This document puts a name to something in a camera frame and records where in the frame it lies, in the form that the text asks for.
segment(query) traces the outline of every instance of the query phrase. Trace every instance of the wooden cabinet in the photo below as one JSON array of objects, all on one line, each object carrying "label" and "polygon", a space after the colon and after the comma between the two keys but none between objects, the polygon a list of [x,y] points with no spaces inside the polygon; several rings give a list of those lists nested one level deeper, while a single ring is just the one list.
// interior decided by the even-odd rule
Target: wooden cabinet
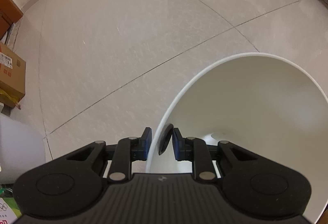
[{"label": "wooden cabinet", "polygon": [[13,0],[0,0],[0,38],[6,33],[12,23],[23,16]]},{"label": "wooden cabinet", "polygon": [[319,221],[317,222],[317,224],[327,224],[328,223],[328,210],[326,210],[321,218],[319,219]]}]

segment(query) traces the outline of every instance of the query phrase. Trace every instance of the yellow tape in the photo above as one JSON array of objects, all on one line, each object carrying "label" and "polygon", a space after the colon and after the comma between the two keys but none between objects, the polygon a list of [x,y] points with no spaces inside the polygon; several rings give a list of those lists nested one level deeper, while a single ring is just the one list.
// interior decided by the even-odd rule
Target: yellow tape
[{"label": "yellow tape", "polygon": [[7,94],[3,89],[0,88],[0,95],[4,95],[6,96],[10,101],[12,101],[16,107],[18,107],[20,109],[20,105],[18,104],[19,102],[19,98],[15,97],[15,96],[10,96],[9,94]]}]

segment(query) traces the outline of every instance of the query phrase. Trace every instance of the white object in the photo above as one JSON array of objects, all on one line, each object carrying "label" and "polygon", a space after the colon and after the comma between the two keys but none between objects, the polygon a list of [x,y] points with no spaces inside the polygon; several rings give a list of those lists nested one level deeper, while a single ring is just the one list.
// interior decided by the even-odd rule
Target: white object
[{"label": "white object", "polygon": [[0,114],[0,184],[14,183],[46,162],[42,136],[26,124]]},{"label": "white object", "polygon": [[315,80],[278,56],[244,53],[224,58],[196,75],[163,116],[150,146],[147,173],[189,173],[174,159],[172,143],[158,155],[168,123],[183,137],[216,145],[228,140],[293,168],[310,181],[304,216],[312,223],[327,204],[328,103]]}]

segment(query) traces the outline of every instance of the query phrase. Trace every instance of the tile floor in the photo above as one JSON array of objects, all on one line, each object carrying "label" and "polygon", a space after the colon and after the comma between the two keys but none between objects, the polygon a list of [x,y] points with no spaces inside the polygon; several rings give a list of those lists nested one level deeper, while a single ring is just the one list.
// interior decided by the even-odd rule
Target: tile floor
[{"label": "tile floor", "polygon": [[47,160],[155,131],[194,75],[236,53],[286,57],[328,93],[320,0],[39,0],[14,51],[27,61],[26,96],[11,117],[42,134]]}]

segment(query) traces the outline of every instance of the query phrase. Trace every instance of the metal rivet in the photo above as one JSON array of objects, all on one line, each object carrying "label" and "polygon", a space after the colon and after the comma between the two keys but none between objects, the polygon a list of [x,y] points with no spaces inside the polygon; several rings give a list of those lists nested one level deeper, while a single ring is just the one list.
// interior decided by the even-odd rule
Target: metal rivet
[{"label": "metal rivet", "polygon": [[114,181],[120,181],[125,179],[125,174],[122,172],[113,172],[109,175],[109,178]]},{"label": "metal rivet", "polygon": [[202,180],[212,180],[216,177],[216,175],[213,172],[210,171],[204,171],[199,174],[199,177]]}]

